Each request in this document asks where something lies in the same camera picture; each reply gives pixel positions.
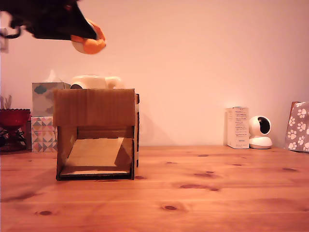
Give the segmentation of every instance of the geometric patterned box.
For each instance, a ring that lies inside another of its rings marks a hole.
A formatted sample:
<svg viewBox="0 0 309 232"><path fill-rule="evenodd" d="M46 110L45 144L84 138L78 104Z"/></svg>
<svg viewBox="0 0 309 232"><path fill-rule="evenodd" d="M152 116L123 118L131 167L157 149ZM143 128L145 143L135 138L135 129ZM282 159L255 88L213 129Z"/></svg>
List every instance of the geometric patterned box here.
<svg viewBox="0 0 309 232"><path fill-rule="evenodd" d="M31 117L33 152L57 152L57 129L53 117Z"/></svg>

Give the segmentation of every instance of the tissue box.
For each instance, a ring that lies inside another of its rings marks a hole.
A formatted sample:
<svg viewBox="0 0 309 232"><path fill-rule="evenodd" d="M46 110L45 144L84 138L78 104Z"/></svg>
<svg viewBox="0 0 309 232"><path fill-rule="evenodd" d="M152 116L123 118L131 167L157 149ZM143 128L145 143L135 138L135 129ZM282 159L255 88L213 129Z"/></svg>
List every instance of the tissue box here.
<svg viewBox="0 0 309 232"><path fill-rule="evenodd" d="M71 85L64 82L32 83L32 116L53 116L54 89L67 89Z"/></svg>
<svg viewBox="0 0 309 232"><path fill-rule="evenodd" d="M57 152L57 128L53 117L31 117L33 152Z"/></svg>

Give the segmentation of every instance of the tissue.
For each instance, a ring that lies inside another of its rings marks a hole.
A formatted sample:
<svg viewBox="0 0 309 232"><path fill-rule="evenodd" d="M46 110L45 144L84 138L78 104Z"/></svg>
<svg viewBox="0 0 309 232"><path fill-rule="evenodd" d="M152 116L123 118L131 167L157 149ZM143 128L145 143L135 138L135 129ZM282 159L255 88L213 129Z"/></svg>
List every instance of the tissue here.
<svg viewBox="0 0 309 232"><path fill-rule="evenodd" d="M56 76L55 71L52 69L49 73L49 76L44 82L62 82L60 78Z"/></svg>

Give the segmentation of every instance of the red bowl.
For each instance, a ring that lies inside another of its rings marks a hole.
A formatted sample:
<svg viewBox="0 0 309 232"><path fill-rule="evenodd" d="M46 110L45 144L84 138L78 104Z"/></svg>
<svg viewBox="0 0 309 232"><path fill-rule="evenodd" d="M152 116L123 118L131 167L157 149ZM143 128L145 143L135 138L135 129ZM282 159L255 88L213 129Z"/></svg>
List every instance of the red bowl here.
<svg viewBox="0 0 309 232"><path fill-rule="evenodd" d="M0 110L0 127L7 131L18 130L30 117L29 109Z"/></svg>

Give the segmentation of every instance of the plush toy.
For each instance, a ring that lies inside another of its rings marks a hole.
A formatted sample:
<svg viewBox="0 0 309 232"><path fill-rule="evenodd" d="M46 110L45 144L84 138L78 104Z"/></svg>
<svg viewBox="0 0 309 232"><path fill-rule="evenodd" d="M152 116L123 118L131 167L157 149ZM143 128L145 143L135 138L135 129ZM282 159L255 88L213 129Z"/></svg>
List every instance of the plush toy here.
<svg viewBox="0 0 309 232"><path fill-rule="evenodd" d="M97 33L97 39L85 39L79 36L71 35L71 41L77 51L93 55L105 48L106 41L101 28L89 19L87 19L87 22Z"/></svg>

